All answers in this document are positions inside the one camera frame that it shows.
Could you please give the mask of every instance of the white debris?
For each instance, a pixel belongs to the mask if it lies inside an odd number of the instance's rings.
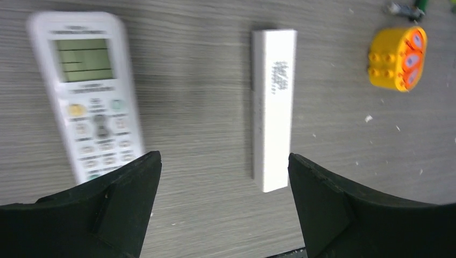
[[[366,123],[367,123],[367,122],[371,121],[372,119],[374,119],[374,118],[371,115],[368,114],[366,116],[366,118],[364,119],[364,121],[366,121]]]

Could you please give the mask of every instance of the green object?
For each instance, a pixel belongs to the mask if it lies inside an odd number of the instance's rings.
[[[115,111],[120,111],[120,110],[122,110],[124,108],[124,102],[122,100],[120,100],[120,99],[114,99],[111,102],[111,107]]]
[[[105,39],[56,40],[66,82],[112,79]]]
[[[426,12],[426,6],[428,5],[428,0],[415,0],[414,7]]]

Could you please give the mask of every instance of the lego stud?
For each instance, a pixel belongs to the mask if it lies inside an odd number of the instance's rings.
[[[394,61],[396,61],[396,55],[385,54],[385,55],[383,55],[383,60],[387,63],[393,63]]]
[[[372,68],[372,67],[369,67],[367,69],[367,72],[371,75],[371,76],[379,76],[380,75],[380,71],[378,69],[375,69],[375,68]]]
[[[371,62],[378,62],[380,60],[380,56],[377,53],[369,53],[369,60]]]
[[[386,78],[393,78],[394,72],[393,72],[392,70],[385,70],[385,71],[384,71],[384,76],[385,76]]]

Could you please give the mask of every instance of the green button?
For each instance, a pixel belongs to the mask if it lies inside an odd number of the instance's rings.
[[[124,102],[121,101],[120,99],[114,99],[112,102],[111,102],[111,108],[116,110],[116,111],[120,111],[124,108]]]

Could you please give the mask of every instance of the yellow button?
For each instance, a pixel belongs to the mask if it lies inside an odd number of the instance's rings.
[[[84,108],[83,105],[72,104],[72,105],[70,105],[68,112],[70,113],[70,116],[79,117],[79,116],[82,116],[86,112],[86,109]]]

